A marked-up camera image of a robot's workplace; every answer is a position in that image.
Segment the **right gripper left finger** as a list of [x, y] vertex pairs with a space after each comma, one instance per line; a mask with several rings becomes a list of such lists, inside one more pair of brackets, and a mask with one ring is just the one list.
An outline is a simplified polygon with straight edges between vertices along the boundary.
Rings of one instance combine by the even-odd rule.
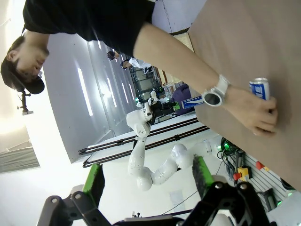
[[104, 186], [103, 166], [93, 164], [82, 190], [65, 199], [53, 195], [45, 200], [37, 225], [71, 226], [82, 219], [87, 226], [109, 226], [110, 222], [98, 209]]

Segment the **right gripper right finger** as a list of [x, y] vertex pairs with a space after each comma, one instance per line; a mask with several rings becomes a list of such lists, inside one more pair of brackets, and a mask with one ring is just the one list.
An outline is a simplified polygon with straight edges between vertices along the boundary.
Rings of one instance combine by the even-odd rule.
[[215, 181], [202, 156], [194, 156], [192, 174], [201, 201], [184, 221], [184, 226], [209, 226], [220, 210], [228, 210], [237, 226], [269, 226], [270, 222], [252, 184], [233, 187]]

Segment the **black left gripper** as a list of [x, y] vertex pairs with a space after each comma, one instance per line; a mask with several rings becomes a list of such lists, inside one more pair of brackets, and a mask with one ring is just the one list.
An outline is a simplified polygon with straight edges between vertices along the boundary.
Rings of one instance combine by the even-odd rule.
[[152, 119], [149, 120], [149, 123], [154, 125], [156, 118], [173, 113], [174, 111], [179, 110], [180, 107], [178, 102], [168, 102], [163, 104], [161, 102], [157, 102], [156, 104], [151, 105], [150, 109], [152, 113]]

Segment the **person's left hand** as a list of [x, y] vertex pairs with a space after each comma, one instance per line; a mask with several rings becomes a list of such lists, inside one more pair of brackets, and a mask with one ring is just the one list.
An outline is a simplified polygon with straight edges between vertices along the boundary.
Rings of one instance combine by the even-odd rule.
[[230, 86], [223, 108], [254, 135], [270, 137], [276, 133], [278, 112], [274, 97], [263, 100], [247, 90]]

